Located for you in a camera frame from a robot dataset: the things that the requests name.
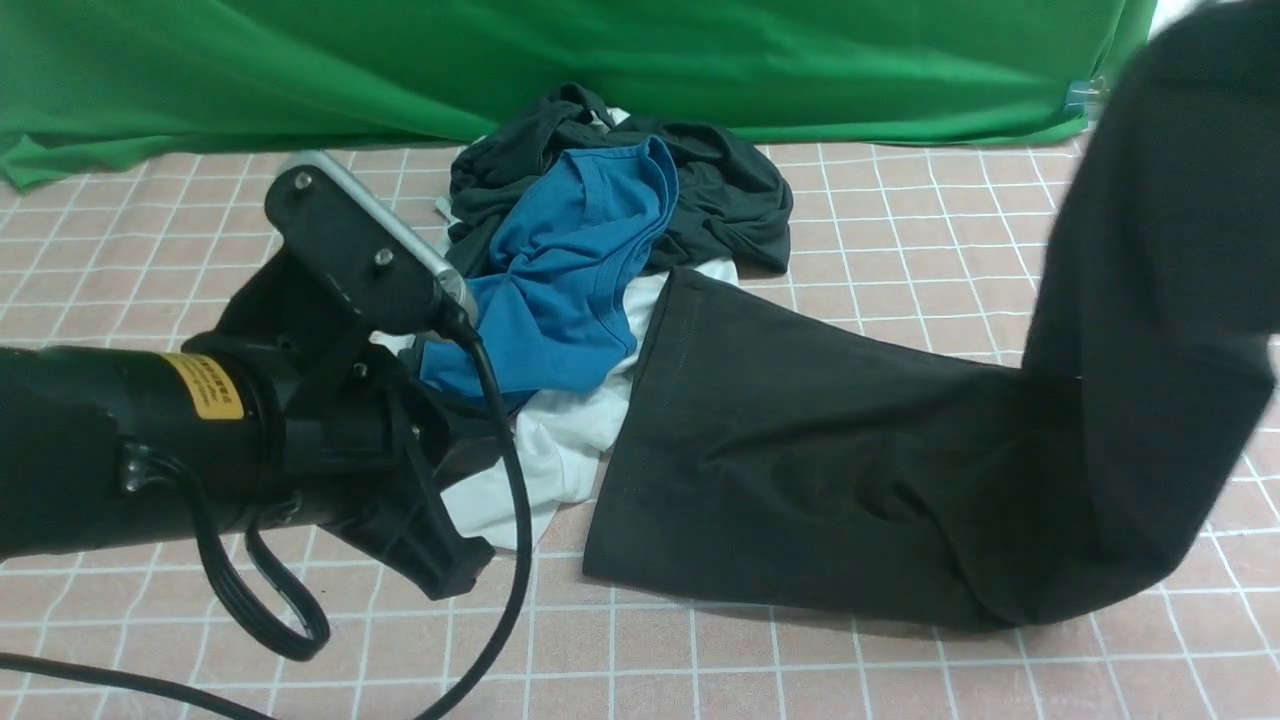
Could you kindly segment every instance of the black cable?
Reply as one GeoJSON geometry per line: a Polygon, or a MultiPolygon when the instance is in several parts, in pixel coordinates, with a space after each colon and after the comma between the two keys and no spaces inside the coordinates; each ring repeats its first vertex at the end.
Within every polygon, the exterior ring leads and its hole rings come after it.
{"type": "Polygon", "coordinates": [[[520,466],[520,455],[516,452],[516,438],[511,434],[511,427],[507,424],[507,407],[502,401],[498,378],[493,372],[493,363],[485,351],[484,341],[466,319],[466,313],[461,306],[457,306],[452,315],[444,323],[442,334],[457,342],[471,355],[476,373],[480,375],[480,387],[484,388],[494,434],[502,446],[502,461],[507,468],[507,482],[511,484],[511,498],[516,510],[516,577],[511,584],[507,607],[498,619],[498,626],[494,628],[493,637],[480,651],[475,664],[440,700],[435,701],[435,705],[413,720],[442,720],[489,673],[502,653],[502,648],[511,639],[511,633],[516,629],[516,621],[520,620],[520,611],[525,605],[525,594],[529,592],[529,577],[534,569],[534,511],[529,505],[529,488],[525,487],[525,471],[520,466]]]}
{"type": "MultiPolygon", "coordinates": [[[[493,364],[489,360],[488,351],[485,351],[484,342],[467,320],[466,313],[460,305],[453,304],[445,309],[444,325],[442,334],[451,337],[462,346],[475,363],[476,373],[480,377],[480,387],[484,388],[485,402],[489,406],[493,419],[493,429],[502,446],[502,460],[507,469],[507,480],[511,484],[511,497],[516,510],[516,577],[511,587],[511,596],[507,600],[507,607],[498,619],[493,637],[489,638],[489,642],[480,651],[475,664],[462,674],[462,678],[440,700],[413,720],[443,720],[489,673],[502,653],[503,647],[511,639],[512,632],[516,629],[516,621],[520,619],[520,611],[525,605],[525,596],[529,592],[529,578],[532,574],[534,566],[534,518],[532,509],[529,505],[529,489],[525,487],[525,473],[520,466],[520,456],[516,452],[516,439],[507,425],[507,410],[502,400],[502,391],[498,387],[498,378],[494,374],[493,364]]],[[[154,479],[170,482],[187,496],[188,505],[192,507],[192,519],[196,525],[196,543],[200,548],[201,560],[205,564],[205,571],[214,585],[215,594],[228,606],[228,612],[232,612],[238,621],[242,620],[241,625],[253,634],[259,642],[264,642],[265,638],[269,642],[279,643],[279,647],[288,652],[306,652],[310,650],[310,646],[306,643],[314,643],[320,638],[323,638],[320,641],[323,646],[329,635],[328,619],[320,610],[319,603],[315,602],[315,597],[266,548],[266,543],[262,542],[262,537],[259,534],[257,519],[253,520],[244,536],[250,557],[264,577],[271,580],[276,592],[293,607],[298,619],[302,620],[303,628],[307,629],[307,638],[297,635],[288,626],[284,628],[294,635],[292,639],[283,639],[283,635],[274,634],[275,629],[270,628],[270,623],[264,619],[259,609],[262,614],[270,616],[271,623],[280,623],[248,591],[227,557],[227,551],[219,539],[216,527],[212,527],[212,521],[207,514],[207,500],[204,497],[204,488],[175,459],[166,456],[157,457],[155,455],[150,459],[168,471],[168,475],[154,479]],[[210,529],[212,530],[211,536],[207,532],[210,529]],[[237,607],[241,615],[237,616],[237,611],[233,611],[232,607],[237,607]],[[293,642],[297,639],[301,639],[302,643],[293,642]]],[[[270,715],[264,715],[243,705],[197,691],[196,688],[120,670],[58,662],[8,652],[0,652],[0,670],[31,673],[33,675],[45,675],[73,683],[87,683],[147,693],[207,710],[228,720],[275,720],[270,715]]]]}
{"type": "Polygon", "coordinates": [[[177,457],[155,448],[146,448],[143,452],[145,464],[165,470],[165,474],[156,475],[155,480],[175,487],[186,500],[205,577],[209,578],[214,594],[232,619],[262,647],[294,662],[307,662],[324,650],[330,637],[329,619],[311,591],[266,547],[259,532],[261,514],[256,515],[244,530],[244,548],[262,578],[293,610],[302,624],[302,634],[280,621],[244,584],[244,579],[227,556],[205,487],[200,480],[177,457]]]}
{"type": "Polygon", "coordinates": [[[156,678],[134,675],[133,673],[124,673],[120,670],[108,670],[105,667],[76,665],[72,662],[58,662],[55,660],[27,657],[26,655],[12,655],[8,652],[0,652],[0,670],[31,673],[33,675],[58,678],[60,680],[70,680],[73,683],[87,683],[91,685],[104,685],[108,688],[119,688],[122,691],[152,694],[183,702],[201,710],[207,710],[215,715],[228,717],[229,720],[275,720],[270,715],[264,715],[256,710],[218,697],[212,693],[197,691],[196,688],[189,688],[180,683],[170,683],[169,680],[159,680],[156,678]]]}

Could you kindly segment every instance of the green backdrop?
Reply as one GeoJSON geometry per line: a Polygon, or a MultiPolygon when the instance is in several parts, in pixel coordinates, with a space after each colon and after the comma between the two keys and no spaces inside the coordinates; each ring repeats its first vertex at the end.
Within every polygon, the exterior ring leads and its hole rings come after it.
{"type": "Polygon", "coordinates": [[[1155,0],[0,0],[0,174],[471,141],[566,81],[758,141],[1053,141],[1155,0]]]}

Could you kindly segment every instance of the clothing pile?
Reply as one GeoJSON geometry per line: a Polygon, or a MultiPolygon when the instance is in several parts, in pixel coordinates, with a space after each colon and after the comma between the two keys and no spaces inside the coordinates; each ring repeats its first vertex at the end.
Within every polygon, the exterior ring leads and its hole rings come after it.
{"type": "MultiPolygon", "coordinates": [[[[468,278],[534,505],[535,539],[561,502],[588,500],[627,413],[637,348],[668,272],[730,286],[735,263],[785,273],[791,190],[751,143],[699,123],[608,108],[576,85],[453,163],[448,260],[468,278]]],[[[489,432],[470,357],[408,354],[456,428],[489,432]]],[[[500,464],[444,492],[458,530],[515,547],[500,464]]]]}

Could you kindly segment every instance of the warning label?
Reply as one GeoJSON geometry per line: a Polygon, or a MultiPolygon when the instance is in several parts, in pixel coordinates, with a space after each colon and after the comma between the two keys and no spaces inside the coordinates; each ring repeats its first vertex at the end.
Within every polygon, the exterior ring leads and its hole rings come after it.
{"type": "Polygon", "coordinates": [[[244,404],[221,365],[204,355],[161,355],[178,370],[202,420],[243,420],[244,404]]]}

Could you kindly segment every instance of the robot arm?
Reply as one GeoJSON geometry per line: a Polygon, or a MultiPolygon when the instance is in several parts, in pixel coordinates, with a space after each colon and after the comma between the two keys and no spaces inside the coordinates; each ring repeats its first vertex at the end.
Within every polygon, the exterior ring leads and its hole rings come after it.
{"type": "MultiPolygon", "coordinates": [[[[195,538],[230,615],[306,661],[328,623],[261,529],[319,525],[431,600],[468,592],[494,556],[458,534],[440,498],[456,446],[445,415],[371,333],[472,351],[498,404],[516,507],[527,515],[529,503],[461,275],[321,152],[291,159],[265,208],[282,250],[180,354],[0,350],[0,559],[195,538]],[[219,536],[239,532],[302,634],[230,565],[219,536]]],[[[531,555],[531,530],[527,544],[521,555],[531,555]]],[[[517,566],[515,612],[520,577],[517,566]]],[[[504,637],[494,642],[497,656],[504,637]]],[[[456,689],[453,702],[468,688],[456,689]]]]}

